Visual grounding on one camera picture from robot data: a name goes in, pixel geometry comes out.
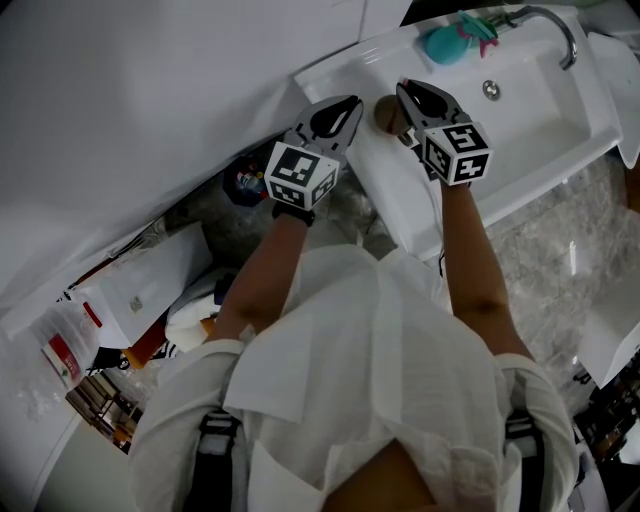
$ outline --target sink basin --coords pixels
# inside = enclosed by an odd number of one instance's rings
[[[375,37],[295,77],[312,102],[338,94],[357,94],[364,101],[365,114],[347,158],[394,241],[409,253],[425,260],[440,250],[441,196],[439,184],[428,181],[414,153],[373,121],[376,102],[393,94],[402,77],[448,91],[482,123],[495,151],[486,178],[474,182],[471,190],[485,225],[535,199],[620,141],[613,101],[577,10],[550,10],[563,19],[578,45],[578,60],[567,71],[559,66],[566,40],[544,18],[502,33],[499,46],[490,47],[484,58],[472,48],[457,63],[440,66],[426,56],[419,39],[457,21],[457,15],[450,15]],[[500,89],[496,101],[484,94],[486,80]]]

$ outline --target white cabinet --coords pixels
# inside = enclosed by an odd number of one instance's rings
[[[603,387],[640,348],[640,269],[609,289],[587,315],[578,359]]]

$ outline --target cloth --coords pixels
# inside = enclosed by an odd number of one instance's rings
[[[438,279],[400,249],[381,262],[354,246],[304,254],[278,322],[248,343],[206,343],[161,376],[129,454],[140,510],[181,509],[198,427],[236,360],[223,405],[247,439],[249,511],[320,510],[392,439],[443,509],[518,510],[521,456],[505,446],[515,406],[545,436],[542,510],[556,510],[578,467],[562,401],[533,361],[494,357],[436,307]]]

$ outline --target plastic bag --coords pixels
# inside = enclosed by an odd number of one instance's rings
[[[0,375],[38,419],[84,378],[98,353],[97,326],[84,308],[58,302],[29,327],[0,340]]]

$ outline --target gray marble floor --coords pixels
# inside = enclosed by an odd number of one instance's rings
[[[640,264],[640,215],[624,206],[624,173],[605,155],[487,229],[516,328],[572,413],[593,389],[572,379],[586,314]]]
[[[271,224],[270,201],[254,209],[233,205],[214,178],[176,205],[168,228],[200,220],[220,266],[239,267]],[[351,171],[321,203],[318,217],[332,219],[348,239],[382,256],[392,247],[384,225]],[[594,298],[640,264],[640,215],[624,207],[624,167],[603,156],[564,183],[489,226],[514,321],[546,369],[571,413],[586,405],[593,385],[573,381],[586,313]],[[151,389],[140,375],[137,391]],[[137,380],[130,371],[128,379]]]

